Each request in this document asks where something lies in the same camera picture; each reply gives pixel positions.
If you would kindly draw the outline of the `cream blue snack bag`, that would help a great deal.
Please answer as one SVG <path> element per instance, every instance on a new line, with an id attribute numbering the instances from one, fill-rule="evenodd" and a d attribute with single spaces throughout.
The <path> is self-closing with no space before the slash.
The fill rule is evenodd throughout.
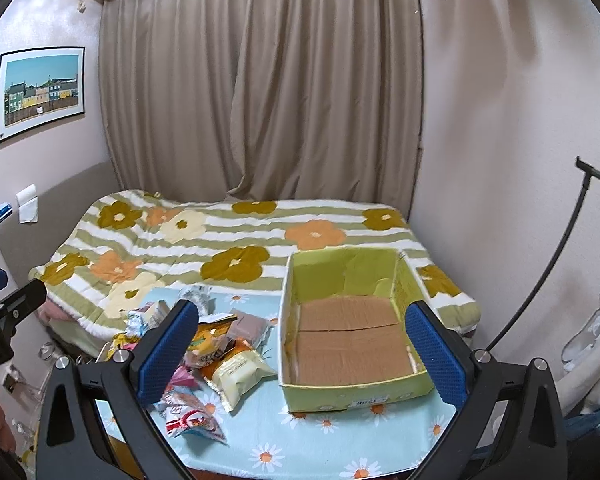
<path id="1" fill-rule="evenodd" d="M 142 338 L 148 330 L 158 327 L 169 315 L 170 307 L 163 301 L 148 302 L 126 314 L 125 335 Z"/>

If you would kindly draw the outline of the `orange chip bag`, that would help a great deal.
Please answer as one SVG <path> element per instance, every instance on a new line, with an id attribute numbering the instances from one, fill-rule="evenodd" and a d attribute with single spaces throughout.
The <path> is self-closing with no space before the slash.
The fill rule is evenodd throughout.
<path id="1" fill-rule="evenodd" d="M 225 352 L 234 347 L 230 336 L 230 326 L 236 318 L 226 318 L 214 323 L 200 323 L 192 342 L 185 353 L 185 364 L 193 370 L 200 370 L 217 361 Z"/>

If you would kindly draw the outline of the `white grey patterned snack bag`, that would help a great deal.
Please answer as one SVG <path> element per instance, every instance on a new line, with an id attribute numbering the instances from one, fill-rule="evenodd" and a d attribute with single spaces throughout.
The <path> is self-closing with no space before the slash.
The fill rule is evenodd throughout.
<path id="1" fill-rule="evenodd" d="M 214 311 L 214 299 L 210 292 L 211 289 L 206 285 L 190 285 L 180 290 L 178 299 L 191 302 L 199 316 L 207 316 Z"/>

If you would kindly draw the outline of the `pink snack bag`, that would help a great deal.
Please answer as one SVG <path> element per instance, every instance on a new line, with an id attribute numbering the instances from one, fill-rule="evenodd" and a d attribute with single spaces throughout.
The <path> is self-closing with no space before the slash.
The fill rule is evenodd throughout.
<path id="1" fill-rule="evenodd" d="M 193 373 L 185 366 L 180 365 L 174 370 L 174 373 L 166 387 L 170 391 L 176 388 L 180 389 L 197 389 L 198 382 Z"/>

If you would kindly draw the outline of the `red white candy bag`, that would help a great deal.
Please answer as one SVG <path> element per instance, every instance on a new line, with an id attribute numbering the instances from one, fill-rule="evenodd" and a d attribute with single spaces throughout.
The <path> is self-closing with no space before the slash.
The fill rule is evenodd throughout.
<path id="1" fill-rule="evenodd" d="M 164 421 L 164 431 L 170 438 L 196 434 L 225 443 L 226 437 L 214 415 L 193 391 L 184 386 L 169 386 L 155 408 Z"/>

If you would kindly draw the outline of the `cream wrapped bun packet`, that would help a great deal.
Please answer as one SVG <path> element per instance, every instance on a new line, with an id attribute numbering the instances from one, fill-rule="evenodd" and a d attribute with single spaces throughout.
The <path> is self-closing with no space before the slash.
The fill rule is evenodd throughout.
<path id="1" fill-rule="evenodd" d="M 240 340 L 219 359 L 204 366 L 200 374 L 231 413 L 246 393 L 262 379 L 275 377 L 276 371 L 247 341 Z"/>

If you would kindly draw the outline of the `white paper on headboard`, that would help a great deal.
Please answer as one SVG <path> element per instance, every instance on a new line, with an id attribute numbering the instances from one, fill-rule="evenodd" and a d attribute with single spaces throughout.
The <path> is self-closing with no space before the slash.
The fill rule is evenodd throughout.
<path id="1" fill-rule="evenodd" d="M 38 191 L 30 184 L 16 194 L 18 216 L 21 224 L 38 222 Z"/>

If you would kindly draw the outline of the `green cardboard box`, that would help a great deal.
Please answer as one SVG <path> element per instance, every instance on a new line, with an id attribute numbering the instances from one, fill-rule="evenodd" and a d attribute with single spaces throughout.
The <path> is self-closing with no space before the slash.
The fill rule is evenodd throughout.
<path id="1" fill-rule="evenodd" d="M 434 385 L 406 333 L 424 293 L 405 252 L 339 247 L 288 259 L 278 383 L 292 412 L 340 412 L 426 396 Z"/>

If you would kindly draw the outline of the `grey padded headboard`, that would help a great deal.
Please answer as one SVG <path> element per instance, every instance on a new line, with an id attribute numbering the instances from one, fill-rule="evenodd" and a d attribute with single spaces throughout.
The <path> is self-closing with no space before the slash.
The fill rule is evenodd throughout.
<path id="1" fill-rule="evenodd" d="M 50 260 L 92 203 L 121 190 L 107 160 L 38 196 L 38 222 L 21 224 L 15 216 L 0 224 L 0 252 L 16 286 L 26 284 L 29 271 Z"/>

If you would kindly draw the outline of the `green striped floral quilt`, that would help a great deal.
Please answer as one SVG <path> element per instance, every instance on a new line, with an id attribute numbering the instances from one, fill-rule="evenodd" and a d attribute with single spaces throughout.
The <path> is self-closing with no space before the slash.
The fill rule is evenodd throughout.
<path id="1" fill-rule="evenodd" d="M 141 190 L 95 200 L 30 278 L 84 330 L 108 339 L 155 287 L 204 284 L 242 296 L 283 288 L 298 250 L 380 247 L 404 252 L 416 295 L 461 334 L 481 312 L 434 264 L 402 214 L 345 200 L 178 203 Z"/>

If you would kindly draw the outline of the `white clothes pile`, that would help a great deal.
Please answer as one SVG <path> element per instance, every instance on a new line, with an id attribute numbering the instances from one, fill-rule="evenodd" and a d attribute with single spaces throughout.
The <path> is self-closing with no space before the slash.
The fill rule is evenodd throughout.
<path id="1" fill-rule="evenodd" d="M 557 382 L 562 414 L 580 406 L 582 414 L 600 408 L 600 306 L 562 348 L 565 376 Z"/>

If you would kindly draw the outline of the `framed harbour houses picture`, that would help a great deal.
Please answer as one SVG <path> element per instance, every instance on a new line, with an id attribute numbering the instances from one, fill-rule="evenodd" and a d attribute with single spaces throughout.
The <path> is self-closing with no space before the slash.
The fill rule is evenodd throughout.
<path id="1" fill-rule="evenodd" d="M 46 47 L 0 56 L 0 144 L 85 112 L 84 55 L 84 47 Z"/>

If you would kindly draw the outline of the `black curved stand pole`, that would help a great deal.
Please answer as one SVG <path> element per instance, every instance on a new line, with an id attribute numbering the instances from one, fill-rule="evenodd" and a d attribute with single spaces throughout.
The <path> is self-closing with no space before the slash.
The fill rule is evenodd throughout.
<path id="1" fill-rule="evenodd" d="M 570 239 L 574 227 L 576 226 L 576 223 L 579 219 L 586 196 L 588 195 L 588 191 L 590 190 L 591 182 L 593 180 L 597 180 L 598 182 L 600 182 L 600 170 L 594 167 L 593 165 L 589 164 L 588 162 L 585 162 L 580 156 L 576 157 L 576 160 L 574 161 L 574 166 L 576 166 L 577 170 L 580 170 L 582 172 L 582 181 L 576 204 L 574 205 L 573 211 L 570 214 L 570 218 L 566 225 L 565 231 L 562 233 L 557 247 L 555 248 L 553 255 L 550 257 L 550 260 L 548 260 L 545 269 L 543 270 L 540 277 L 528 293 L 528 296 L 524 298 L 524 302 L 520 305 L 520 307 L 516 310 L 516 312 L 505 324 L 505 326 L 500 330 L 500 332 L 490 341 L 490 344 L 486 346 L 486 350 L 488 351 L 492 351 L 495 349 L 495 347 L 505 338 L 505 336 L 520 320 L 524 312 L 527 311 L 528 307 L 531 306 L 536 296 L 538 296 L 538 293 L 545 285 L 546 281 L 550 277 L 550 274 L 552 274 L 560 256 L 562 255 L 562 252 L 567 246 L 568 240 Z"/>

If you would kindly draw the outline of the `beige pleated curtain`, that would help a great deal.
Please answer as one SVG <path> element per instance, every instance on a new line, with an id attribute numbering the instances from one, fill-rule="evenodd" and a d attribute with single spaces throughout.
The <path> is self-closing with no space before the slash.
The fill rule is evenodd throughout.
<path id="1" fill-rule="evenodd" d="M 102 0 L 99 83 L 126 188 L 181 202 L 411 209 L 419 0 Z"/>

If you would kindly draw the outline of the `blue white wall switch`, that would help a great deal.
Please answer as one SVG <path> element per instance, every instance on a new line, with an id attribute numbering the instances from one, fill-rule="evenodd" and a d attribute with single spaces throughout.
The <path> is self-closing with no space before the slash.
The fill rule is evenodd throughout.
<path id="1" fill-rule="evenodd" d="M 12 204 L 2 203 L 0 204 L 0 224 L 12 215 Z"/>

